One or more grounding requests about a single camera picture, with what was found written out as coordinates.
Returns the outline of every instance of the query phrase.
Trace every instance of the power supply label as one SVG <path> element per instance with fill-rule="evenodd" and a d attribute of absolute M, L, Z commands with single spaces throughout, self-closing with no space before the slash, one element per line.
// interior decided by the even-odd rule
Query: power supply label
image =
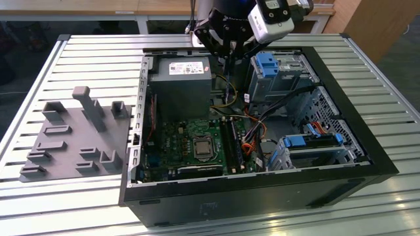
<path fill-rule="evenodd" d="M 173 62 L 169 64 L 169 75 L 203 74 L 202 62 Z"/>

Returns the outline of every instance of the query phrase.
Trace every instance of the connector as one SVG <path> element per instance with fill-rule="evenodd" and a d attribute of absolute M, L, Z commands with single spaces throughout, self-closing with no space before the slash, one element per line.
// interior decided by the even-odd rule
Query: connector
<path fill-rule="evenodd" d="M 187 24 L 185 27 L 185 34 L 189 34 L 189 29 L 190 29 L 190 24 Z"/>

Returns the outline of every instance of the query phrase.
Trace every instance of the yellow wire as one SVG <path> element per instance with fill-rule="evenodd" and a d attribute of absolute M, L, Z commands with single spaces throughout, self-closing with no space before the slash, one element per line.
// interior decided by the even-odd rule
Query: yellow wire
<path fill-rule="evenodd" d="M 227 82 L 227 80 L 221 76 L 221 75 L 217 75 L 217 77 L 222 78 L 225 80 L 225 82 Z M 229 102 L 227 104 L 223 104 L 223 105 L 211 105 L 209 107 L 215 107 L 215 108 L 221 108 L 221 107 L 227 107 L 230 106 L 234 102 L 235 102 L 235 99 L 237 99 L 237 91 L 235 91 L 235 88 L 233 86 L 233 84 L 229 82 L 229 86 L 231 87 L 233 91 L 234 91 L 234 98 L 231 100 L 231 102 Z"/>

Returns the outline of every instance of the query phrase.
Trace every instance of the cpu socket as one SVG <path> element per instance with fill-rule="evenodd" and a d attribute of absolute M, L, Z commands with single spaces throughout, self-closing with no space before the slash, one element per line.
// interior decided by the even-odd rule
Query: cpu socket
<path fill-rule="evenodd" d="M 213 157 L 210 135 L 197 135 L 193 140 L 193 153 L 198 161 L 206 162 Z"/>

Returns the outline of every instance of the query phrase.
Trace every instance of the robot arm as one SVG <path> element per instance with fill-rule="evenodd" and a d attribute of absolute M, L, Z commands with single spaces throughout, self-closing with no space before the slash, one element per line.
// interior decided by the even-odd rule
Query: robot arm
<path fill-rule="evenodd" d="M 286 0 L 203 0 L 201 4 L 206 9 L 198 11 L 207 17 L 193 34 L 209 52 L 229 61 L 250 58 L 290 33 L 293 21 L 302 21 L 313 9 L 311 0 L 299 0 L 290 7 Z"/>

